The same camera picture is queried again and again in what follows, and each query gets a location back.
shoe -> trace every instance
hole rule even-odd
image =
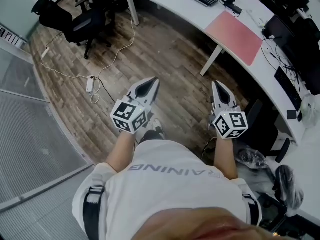
[[[164,129],[162,128],[162,124],[159,119],[154,119],[153,121],[153,130],[156,131],[160,136],[165,139],[165,132]]]

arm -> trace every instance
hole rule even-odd
[[[227,179],[237,179],[238,171],[232,139],[222,139],[219,134],[217,135],[214,166],[218,168]]]
[[[117,173],[123,171],[131,163],[136,135],[123,131],[120,133],[112,152],[105,162]]]

desk surface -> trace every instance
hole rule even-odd
[[[194,0],[149,0],[152,1],[174,14],[180,16],[187,22],[191,23],[193,26],[199,30],[205,32],[206,27],[220,15],[223,11],[226,10],[225,6],[221,3],[216,3],[213,7],[205,7],[200,3]],[[249,29],[251,29],[255,34],[257,34],[261,39],[264,39],[264,36],[261,33],[261,28],[256,25],[253,19],[248,14],[247,10],[251,11],[251,14],[255,18],[261,18],[264,23],[268,22],[272,17],[273,13],[266,8],[258,0],[236,0],[235,4],[242,9],[241,15],[237,18],[243,24],[245,24]],[[237,57],[232,51],[230,51],[223,44],[219,43],[217,40],[214,40],[217,44],[221,45],[232,57],[234,57],[239,64],[241,64],[248,73],[254,78],[254,80],[261,86],[265,93],[269,96],[273,104],[277,107],[282,118],[286,122],[288,128],[293,134],[294,139],[299,144],[302,140],[302,137],[305,133],[305,127],[302,122],[297,120],[287,120],[287,110],[294,110],[294,106],[290,101],[289,97],[279,85],[277,80],[274,78],[275,69],[270,66],[266,58],[264,57],[263,52],[258,52],[253,64],[247,66],[239,57]],[[276,44],[273,41],[269,41],[268,44],[272,46],[273,51],[275,51]],[[262,48],[269,47],[268,44],[264,41]],[[270,63],[277,69],[279,67],[279,62],[274,59],[270,54],[266,54]],[[304,86],[301,84],[301,96],[308,93]]]

